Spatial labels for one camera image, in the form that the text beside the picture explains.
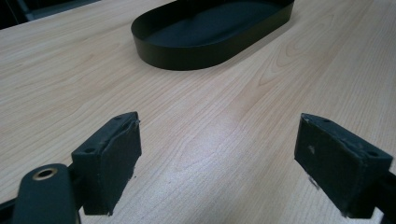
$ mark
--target screw hole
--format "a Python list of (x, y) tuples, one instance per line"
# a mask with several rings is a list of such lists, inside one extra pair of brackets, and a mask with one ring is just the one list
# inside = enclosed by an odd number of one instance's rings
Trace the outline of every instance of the screw hole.
[(370, 156), (372, 156), (372, 157), (377, 157), (377, 156), (378, 156), (378, 153), (373, 152), (373, 151), (368, 151), (367, 153), (368, 153)]
[(33, 180), (40, 181), (53, 177), (56, 173), (58, 173), (58, 169), (56, 168), (47, 168), (41, 170), (33, 175)]
[(87, 148), (84, 150), (85, 153), (92, 153), (94, 151), (95, 151), (95, 149), (93, 147), (90, 147), (90, 148)]

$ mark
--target wood grain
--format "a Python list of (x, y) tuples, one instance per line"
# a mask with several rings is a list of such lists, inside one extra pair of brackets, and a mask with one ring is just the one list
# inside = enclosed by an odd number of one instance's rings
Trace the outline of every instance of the wood grain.
[(396, 156), (395, 1), (297, 0), (283, 27), (189, 72), (136, 54), (132, 21), (168, 2), (104, 0), (0, 32), (0, 202), (138, 111), (136, 178), (113, 217), (83, 223), (379, 223), (341, 217), (293, 150), (305, 112)]

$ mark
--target black oval tray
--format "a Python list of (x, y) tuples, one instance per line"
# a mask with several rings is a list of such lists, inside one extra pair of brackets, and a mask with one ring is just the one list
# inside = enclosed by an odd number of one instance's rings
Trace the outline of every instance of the black oval tray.
[(132, 23), (140, 58), (170, 70), (223, 63), (290, 19), (293, 0), (178, 0)]

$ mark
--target light wood tabletop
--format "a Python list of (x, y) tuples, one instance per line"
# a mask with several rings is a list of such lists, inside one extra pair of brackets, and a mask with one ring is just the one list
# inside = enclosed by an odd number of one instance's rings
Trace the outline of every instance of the light wood tabletop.
[(103, 0), (0, 31), (0, 202), (137, 111), (134, 178), (112, 217), (81, 210), (83, 223), (379, 223), (342, 217), (293, 151), (305, 112), (396, 156), (396, 1), (296, 0), (281, 28), (187, 72), (141, 61), (131, 34), (169, 2)]

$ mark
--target black mechanical arm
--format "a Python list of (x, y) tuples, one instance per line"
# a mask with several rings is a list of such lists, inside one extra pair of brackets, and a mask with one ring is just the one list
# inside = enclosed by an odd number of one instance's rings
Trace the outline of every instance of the black mechanical arm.
[(72, 152), (73, 163), (29, 172), (18, 197), (0, 204), (0, 224), (80, 223), (87, 215), (112, 215), (142, 154), (136, 112), (116, 116)]
[(385, 151), (331, 120), (302, 114), (294, 156), (343, 216), (370, 218), (377, 207), (381, 223), (396, 223), (396, 176)]

